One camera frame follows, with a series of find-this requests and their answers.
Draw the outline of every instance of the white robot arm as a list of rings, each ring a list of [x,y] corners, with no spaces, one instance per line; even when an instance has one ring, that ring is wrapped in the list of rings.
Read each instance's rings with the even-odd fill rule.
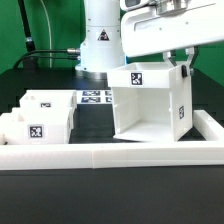
[[[224,40],[223,0],[121,0],[127,56],[142,56]]]

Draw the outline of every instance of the green backdrop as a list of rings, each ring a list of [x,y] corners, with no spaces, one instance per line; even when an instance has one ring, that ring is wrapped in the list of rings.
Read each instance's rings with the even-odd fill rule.
[[[53,49],[79,47],[85,37],[83,0],[44,0],[48,9]],[[17,0],[1,0],[0,3],[0,74],[12,68],[15,61],[26,53],[24,32]],[[39,0],[25,0],[30,28],[37,49],[49,48],[47,21]],[[224,86],[224,43],[205,45],[195,67]],[[179,60],[184,58],[178,53]],[[161,61],[160,54],[129,59],[134,61]],[[54,67],[71,67],[77,62],[55,60]],[[40,65],[49,66],[49,60]]]

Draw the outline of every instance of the black tabletop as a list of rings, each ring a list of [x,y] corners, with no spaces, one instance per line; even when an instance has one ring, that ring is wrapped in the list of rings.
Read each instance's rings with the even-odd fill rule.
[[[224,88],[200,71],[192,86],[194,108],[223,124]],[[0,112],[18,106],[27,89],[109,88],[71,69],[8,70],[0,76]],[[71,144],[116,143],[110,104],[79,105],[74,116]],[[196,130],[186,139],[203,140]],[[222,223],[223,189],[223,166],[0,171],[0,223]]]

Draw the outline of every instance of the white plastic bin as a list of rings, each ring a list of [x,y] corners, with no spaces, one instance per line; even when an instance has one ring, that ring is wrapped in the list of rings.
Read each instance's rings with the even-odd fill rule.
[[[181,65],[132,63],[108,72],[114,138],[177,141],[192,128],[191,77]]]
[[[73,128],[72,108],[13,108],[0,117],[4,141],[17,144],[66,144]]]
[[[22,108],[77,108],[76,90],[27,90],[19,102]]]

